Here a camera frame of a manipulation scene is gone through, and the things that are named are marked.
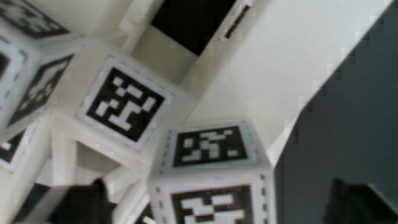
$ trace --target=black and white square pattern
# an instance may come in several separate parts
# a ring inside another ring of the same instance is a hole
[[[47,62],[38,70],[36,77],[22,98],[9,126],[38,111],[47,105],[59,80],[73,59],[73,54]]]
[[[13,97],[13,88],[20,87],[15,84],[18,83],[20,78],[29,78],[29,74],[22,75],[27,59],[27,52],[0,35],[0,113],[4,110],[11,110],[9,105],[6,106],[6,104]]]
[[[70,33],[55,20],[25,0],[0,1],[0,17],[34,39],[43,39]]]
[[[173,102],[171,92],[109,58],[87,98],[80,118],[141,148]]]
[[[178,134],[174,167],[247,159],[238,126]]]
[[[176,224],[253,224],[251,185],[171,195]]]
[[[258,161],[258,146],[244,121],[174,130],[167,149],[166,172]]]
[[[34,123],[27,130],[9,139],[7,142],[0,143],[0,167],[13,171],[18,167],[22,157],[29,148],[31,138],[38,123]]]

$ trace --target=white cube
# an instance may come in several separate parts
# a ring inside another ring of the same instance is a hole
[[[251,124],[171,131],[148,181],[158,224],[274,223],[274,175]]]
[[[169,127],[183,123],[196,106],[190,94],[109,43],[89,38],[63,89],[55,138],[86,144],[125,166],[150,167]]]
[[[18,66],[20,46],[31,50],[23,54],[25,61]],[[29,127],[45,113],[52,97],[64,80],[70,65],[80,51],[80,42],[63,42],[43,48],[39,51],[23,45],[23,42],[11,42],[0,48],[6,56],[6,69],[0,79],[0,130],[2,142]]]
[[[71,49],[55,46],[77,37],[29,1],[0,2],[0,142],[43,111],[71,60]]]

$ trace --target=white wall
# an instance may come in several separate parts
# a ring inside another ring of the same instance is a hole
[[[221,57],[205,52],[192,67],[183,86],[203,98],[189,121],[249,118],[274,163],[285,127],[389,2],[260,0],[242,37],[235,35]]]
[[[32,0],[82,35],[114,32],[132,0]]]

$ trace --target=black square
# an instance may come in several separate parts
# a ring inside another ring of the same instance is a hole
[[[25,0],[0,2],[0,17],[34,39],[43,39],[70,33],[61,24]]]
[[[0,159],[11,163],[16,150],[22,143],[22,137],[23,137],[25,131],[11,138],[11,140],[0,145]]]
[[[166,0],[153,26],[201,55],[237,0]]]
[[[9,57],[0,53],[0,80],[7,66],[9,66]]]
[[[86,114],[137,142],[164,101],[166,97],[118,68],[112,68]]]
[[[146,219],[153,220],[153,222],[155,222],[153,210],[151,210],[151,204],[150,203],[148,203],[146,209],[142,210],[141,216],[139,216],[134,224],[150,224]]]
[[[29,89],[23,95],[16,113],[9,121],[9,126],[45,106],[52,96],[54,89],[59,84],[59,80],[61,80],[71,59],[73,59],[73,55],[57,59],[45,65],[41,65]]]
[[[176,224],[254,223],[251,186],[206,189],[173,194]]]
[[[174,167],[247,159],[238,126],[178,134]]]

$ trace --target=black panel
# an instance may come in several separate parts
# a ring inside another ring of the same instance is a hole
[[[0,80],[7,66],[9,66],[9,57],[0,53]]]
[[[0,145],[0,159],[11,163],[16,150],[22,143],[22,137],[23,137],[25,131],[11,138],[11,140]]]
[[[398,1],[301,113],[277,164],[281,224],[324,223],[334,178],[398,189],[397,40]],[[370,209],[361,200],[356,196],[352,214]]]
[[[153,220],[153,222],[155,222],[153,210],[151,210],[151,204],[150,203],[148,203],[146,209],[142,210],[141,216],[139,216],[134,224],[148,224],[146,219]]]
[[[23,220],[29,216],[29,213],[34,210],[34,207],[36,207],[36,205],[38,205],[38,203],[39,203],[39,201],[41,201],[41,199],[47,195],[48,190],[50,190],[48,186],[45,186],[41,184],[34,184],[32,190],[29,192],[29,197],[27,197],[27,200],[23,202],[23,205],[22,205],[13,223],[23,222]]]
[[[201,55],[235,0],[166,0],[153,20],[185,48]]]

